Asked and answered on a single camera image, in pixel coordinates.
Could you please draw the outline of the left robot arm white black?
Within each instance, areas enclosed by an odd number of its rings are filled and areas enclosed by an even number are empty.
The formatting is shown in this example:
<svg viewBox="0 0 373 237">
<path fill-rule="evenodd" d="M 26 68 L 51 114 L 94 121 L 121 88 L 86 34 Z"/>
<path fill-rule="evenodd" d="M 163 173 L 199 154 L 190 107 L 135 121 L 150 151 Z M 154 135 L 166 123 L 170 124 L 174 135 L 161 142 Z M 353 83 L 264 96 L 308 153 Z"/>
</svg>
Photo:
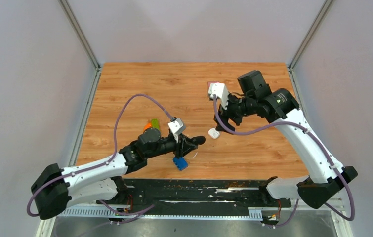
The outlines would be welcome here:
<svg viewBox="0 0 373 237">
<path fill-rule="evenodd" d="M 159 130 L 148 128 L 129 145 L 103 159 L 64 168 L 50 164 L 31 186 L 27 213 L 47 220 L 68 207 L 89 201 L 111 199 L 122 204 L 128 190 L 117 185 L 114 178 L 136 172 L 147 165 L 148 159 L 160 155 L 173 153 L 175 158 L 182 158 L 205 141 L 204 136 L 189 138 L 184 134 L 162 137 Z"/>
</svg>

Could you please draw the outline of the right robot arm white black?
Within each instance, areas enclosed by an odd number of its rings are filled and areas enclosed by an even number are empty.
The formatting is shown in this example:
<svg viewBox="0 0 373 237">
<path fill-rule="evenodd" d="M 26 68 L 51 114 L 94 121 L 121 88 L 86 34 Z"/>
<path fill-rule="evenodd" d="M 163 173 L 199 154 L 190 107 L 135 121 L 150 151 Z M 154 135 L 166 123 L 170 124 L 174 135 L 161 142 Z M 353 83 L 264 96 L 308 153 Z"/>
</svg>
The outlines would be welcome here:
<svg viewBox="0 0 373 237">
<path fill-rule="evenodd" d="M 284 88 L 272 91 L 260 71 L 238 77 L 241 94 L 236 96 L 223 83 L 211 83 L 208 96 L 214 102 L 214 120 L 218 131 L 236 134 L 243 117 L 257 115 L 279 130 L 296 151 L 308 175 L 297 178 L 271 177 L 260 186 L 259 199 L 272 206 L 282 198 L 301 199 L 318 209 L 358 173 L 344 166 L 324 146 L 309 125 L 294 96 Z"/>
</svg>

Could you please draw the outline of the black earbud case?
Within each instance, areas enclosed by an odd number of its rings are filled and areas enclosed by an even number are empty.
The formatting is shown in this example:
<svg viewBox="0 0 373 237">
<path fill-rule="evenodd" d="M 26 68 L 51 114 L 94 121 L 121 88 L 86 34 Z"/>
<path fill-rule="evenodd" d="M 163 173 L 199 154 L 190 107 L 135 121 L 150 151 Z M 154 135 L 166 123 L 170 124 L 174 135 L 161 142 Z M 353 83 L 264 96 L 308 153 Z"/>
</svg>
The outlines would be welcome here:
<svg viewBox="0 0 373 237">
<path fill-rule="evenodd" d="M 191 143 L 200 146 L 203 145 L 206 141 L 206 138 L 204 136 L 196 136 L 191 138 Z"/>
</svg>

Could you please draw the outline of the white earbud charging case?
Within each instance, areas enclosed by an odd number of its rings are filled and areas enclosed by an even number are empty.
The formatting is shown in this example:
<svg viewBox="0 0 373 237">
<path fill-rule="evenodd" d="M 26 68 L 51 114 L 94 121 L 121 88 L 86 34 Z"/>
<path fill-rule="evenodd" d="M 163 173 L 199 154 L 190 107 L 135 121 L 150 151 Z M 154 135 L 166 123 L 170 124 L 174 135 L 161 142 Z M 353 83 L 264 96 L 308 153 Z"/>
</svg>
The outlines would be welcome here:
<svg viewBox="0 0 373 237">
<path fill-rule="evenodd" d="M 208 135 L 212 138 L 212 139 L 217 139 L 219 138 L 220 136 L 220 132 L 217 131 L 215 128 L 211 128 L 208 130 Z"/>
</svg>

